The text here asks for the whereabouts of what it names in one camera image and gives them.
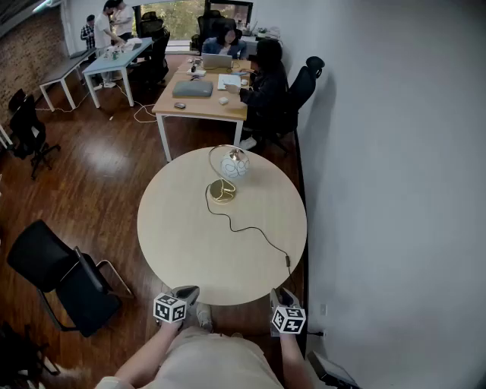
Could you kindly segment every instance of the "person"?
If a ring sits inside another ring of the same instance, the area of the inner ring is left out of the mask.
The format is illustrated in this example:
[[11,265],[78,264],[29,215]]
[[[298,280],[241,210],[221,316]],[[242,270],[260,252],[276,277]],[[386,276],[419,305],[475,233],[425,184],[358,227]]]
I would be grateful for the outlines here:
[[[180,321],[162,323],[115,376],[103,378],[96,389],[282,389],[260,347],[241,337],[212,334],[208,305],[197,305],[197,319],[199,327],[179,335]],[[280,334],[280,345],[286,387],[312,389],[295,335]]]
[[115,26],[116,35],[124,41],[127,41],[133,37],[131,31],[134,22],[134,12],[122,0],[116,0],[116,2],[116,11],[113,14],[112,25]]
[[233,59],[246,59],[246,42],[236,38],[236,32],[229,26],[222,28],[218,37],[207,38],[203,43],[203,54],[230,55]]
[[[230,93],[239,94],[240,100],[248,106],[247,120],[243,129],[251,131],[264,120],[277,119],[281,105],[289,89],[287,74],[282,63],[282,47],[276,40],[261,40],[257,44],[258,69],[242,69],[251,73],[252,90],[226,85]],[[243,149],[256,146],[257,142],[249,137],[240,143]]]
[[[117,44],[124,44],[125,41],[122,38],[118,38],[109,26],[109,16],[113,14],[116,7],[115,0],[108,0],[103,6],[103,12],[99,14],[94,21],[94,42],[96,47],[96,56],[100,57],[104,55],[105,50],[108,46],[111,46],[112,40],[117,42]],[[116,86],[112,82],[112,74],[107,71],[101,74],[103,78],[103,86],[105,88],[113,88]]]
[[94,48],[94,15],[86,18],[86,25],[81,28],[81,40],[86,41],[86,48]]

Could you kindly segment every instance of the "window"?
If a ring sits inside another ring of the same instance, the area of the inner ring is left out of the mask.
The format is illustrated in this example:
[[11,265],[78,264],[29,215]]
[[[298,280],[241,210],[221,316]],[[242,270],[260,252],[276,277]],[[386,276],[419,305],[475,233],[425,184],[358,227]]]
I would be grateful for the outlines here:
[[140,6],[141,14],[155,11],[164,20],[170,31],[171,40],[189,40],[199,33],[197,17],[204,13],[204,0],[184,0],[183,2],[162,2]]
[[209,2],[209,7],[208,4],[206,5],[207,8],[218,10],[222,16],[234,19],[237,26],[240,22],[245,26],[250,23],[253,3],[234,2],[232,0],[207,0],[207,2]]

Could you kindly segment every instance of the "white cable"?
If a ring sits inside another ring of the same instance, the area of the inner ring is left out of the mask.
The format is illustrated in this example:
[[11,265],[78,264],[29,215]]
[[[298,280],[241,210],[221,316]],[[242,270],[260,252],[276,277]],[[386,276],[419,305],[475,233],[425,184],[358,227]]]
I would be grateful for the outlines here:
[[[76,105],[76,108],[81,105],[81,103],[84,101],[84,99],[88,97],[89,94],[90,92],[86,93],[86,96],[83,97],[83,99],[79,102],[79,104]],[[76,108],[73,108],[70,111],[64,111],[63,108],[54,108],[54,110],[58,109],[59,111],[62,111],[64,113],[69,113],[69,112],[73,112]],[[51,110],[50,108],[36,108],[36,111],[50,111],[50,110]]]
[[[128,96],[125,94],[125,92],[123,91],[123,89],[118,85],[116,84],[116,86],[119,88],[119,90],[125,95],[125,97],[128,98]],[[148,106],[155,106],[155,104],[147,104],[147,105],[144,105],[142,103],[139,103],[138,101],[134,100],[134,103],[137,103],[140,108],[138,111],[136,111],[136,113],[134,114],[134,119],[139,122],[139,123],[155,123],[156,120],[149,120],[149,121],[143,121],[143,120],[138,120],[137,119],[137,114],[142,110],[142,109],[145,109],[145,112],[148,113],[150,116],[153,116],[154,118],[156,117],[153,113],[150,113],[147,111],[147,107]]]

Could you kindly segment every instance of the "plaid shirt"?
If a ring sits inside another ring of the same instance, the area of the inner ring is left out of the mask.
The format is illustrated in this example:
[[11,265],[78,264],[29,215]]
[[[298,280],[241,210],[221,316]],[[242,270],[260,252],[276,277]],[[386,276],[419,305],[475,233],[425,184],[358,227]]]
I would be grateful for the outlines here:
[[94,34],[94,28],[87,24],[81,29],[81,40],[86,40],[88,50],[94,47],[94,35],[90,36],[90,34]]

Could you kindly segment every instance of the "table lamp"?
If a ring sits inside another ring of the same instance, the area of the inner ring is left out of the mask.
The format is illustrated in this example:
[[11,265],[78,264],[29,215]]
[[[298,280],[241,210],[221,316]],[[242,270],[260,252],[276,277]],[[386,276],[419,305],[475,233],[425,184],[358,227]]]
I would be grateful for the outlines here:
[[[221,171],[226,176],[223,177],[214,167],[211,162],[211,154],[217,148],[229,147],[230,151],[225,153],[221,159]],[[245,151],[240,147],[232,146],[230,144],[220,144],[213,147],[208,154],[211,169],[219,177],[210,185],[210,196],[217,204],[226,204],[236,196],[236,186],[228,179],[237,179],[244,176],[250,167],[250,160],[245,154]]]

